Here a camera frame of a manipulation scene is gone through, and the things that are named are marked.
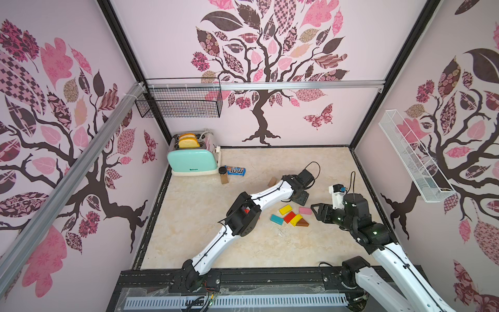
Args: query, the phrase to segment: marble floor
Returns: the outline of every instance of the marble floor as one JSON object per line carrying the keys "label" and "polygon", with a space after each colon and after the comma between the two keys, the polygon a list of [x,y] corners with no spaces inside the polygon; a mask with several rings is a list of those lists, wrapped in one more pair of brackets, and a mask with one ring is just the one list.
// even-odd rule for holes
{"label": "marble floor", "polygon": [[[320,164],[321,171],[310,194],[307,207],[317,203],[331,203],[328,186],[341,183],[348,187],[350,172],[356,172],[355,192],[369,202],[372,219],[381,223],[366,185],[348,148],[241,148],[223,149],[222,164],[245,167],[246,174],[229,176],[222,185],[219,175],[172,176],[158,220],[147,248],[142,269],[180,268],[185,260],[199,253],[217,234],[237,195],[243,191],[258,193],[267,188],[270,179],[298,174],[311,161]],[[314,176],[318,167],[307,168]],[[291,202],[298,213],[299,205]],[[307,267],[326,261],[340,266],[343,260],[360,255],[372,265],[378,263],[338,226],[317,221],[304,215],[308,227],[277,225],[271,214],[279,215],[279,202],[261,213],[255,229],[236,240],[215,261],[214,268]]]}

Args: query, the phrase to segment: red block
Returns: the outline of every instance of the red block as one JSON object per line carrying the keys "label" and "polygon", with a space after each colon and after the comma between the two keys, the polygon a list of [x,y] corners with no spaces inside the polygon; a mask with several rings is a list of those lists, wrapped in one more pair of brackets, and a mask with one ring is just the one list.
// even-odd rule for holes
{"label": "red block", "polygon": [[284,217],[284,221],[286,223],[289,223],[291,219],[293,219],[294,217],[296,217],[296,214],[294,214],[294,212],[291,211],[290,213],[287,214],[287,216]]}

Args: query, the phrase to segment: wire basket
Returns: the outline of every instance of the wire basket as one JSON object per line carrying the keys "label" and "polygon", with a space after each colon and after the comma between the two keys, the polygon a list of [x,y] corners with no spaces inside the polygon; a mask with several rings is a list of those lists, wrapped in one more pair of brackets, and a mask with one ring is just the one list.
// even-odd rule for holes
{"label": "wire basket", "polygon": [[202,83],[150,86],[149,93],[141,94],[135,104],[142,117],[154,117],[154,112],[157,111],[162,117],[219,118],[222,112],[220,81],[210,78],[210,83],[206,86]]}
{"label": "wire basket", "polygon": [[379,126],[392,143],[425,202],[438,203],[456,193],[426,146],[396,109],[387,110]]}

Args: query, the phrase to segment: yellow block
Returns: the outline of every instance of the yellow block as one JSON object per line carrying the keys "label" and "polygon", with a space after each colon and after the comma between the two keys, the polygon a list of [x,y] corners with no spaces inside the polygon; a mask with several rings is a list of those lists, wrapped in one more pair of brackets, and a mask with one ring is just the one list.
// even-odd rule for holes
{"label": "yellow block", "polygon": [[303,217],[300,214],[298,214],[298,215],[294,216],[294,218],[291,219],[291,221],[289,223],[293,224],[293,226],[295,227],[296,223],[298,223],[298,221],[300,221],[301,219],[303,219]]}
{"label": "yellow block", "polygon": [[293,208],[290,205],[286,205],[286,206],[282,207],[281,209],[279,209],[279,212],[281,213],[281,215],[284,216],[285,214],[287,214],[291,210],[293,210]]}

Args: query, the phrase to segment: aluminum rail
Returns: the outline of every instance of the aluminum rail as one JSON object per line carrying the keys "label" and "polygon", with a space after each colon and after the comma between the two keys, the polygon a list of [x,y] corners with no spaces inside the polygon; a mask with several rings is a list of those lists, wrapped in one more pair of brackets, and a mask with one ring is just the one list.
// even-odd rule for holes
{"label": "aluminum rail", "polygon": [[128,91],[111,117],[100,128],[87,148],[81,153],[61,182],[55,187],[43,206],[9,246],[0,260],[0,298],[4,295],[17,273],[31,253],[44,238],[57,215],[76,191],[85,174],[135,103],[135,96],[144,92],[143,83],[137,83]]}

